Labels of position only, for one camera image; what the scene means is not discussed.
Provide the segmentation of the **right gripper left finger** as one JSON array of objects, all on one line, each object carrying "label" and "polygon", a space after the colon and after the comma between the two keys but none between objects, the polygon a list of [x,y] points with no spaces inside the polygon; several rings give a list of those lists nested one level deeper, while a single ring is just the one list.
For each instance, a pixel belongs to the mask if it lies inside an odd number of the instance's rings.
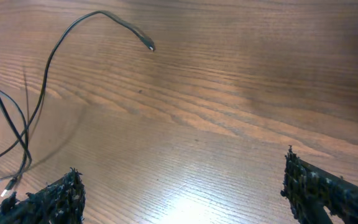
[{"label": "right gripper left finger", "polygon": [[85,195],[81,173],[71,168],[44,189],[27,192],[25,200],[11,193],[0,204],[0,224],[83,224]]}]

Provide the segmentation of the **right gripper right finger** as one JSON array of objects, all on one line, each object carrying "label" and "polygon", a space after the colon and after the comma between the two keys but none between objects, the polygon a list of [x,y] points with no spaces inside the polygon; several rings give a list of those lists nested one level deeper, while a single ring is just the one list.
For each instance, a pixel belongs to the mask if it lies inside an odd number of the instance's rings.
[{"label": "right gripper right finger", "polygon": [[295,220],[301,224],[331,223],[331,216],[358,224],[358,186],[300,159],[289,146],[283,190]]}]

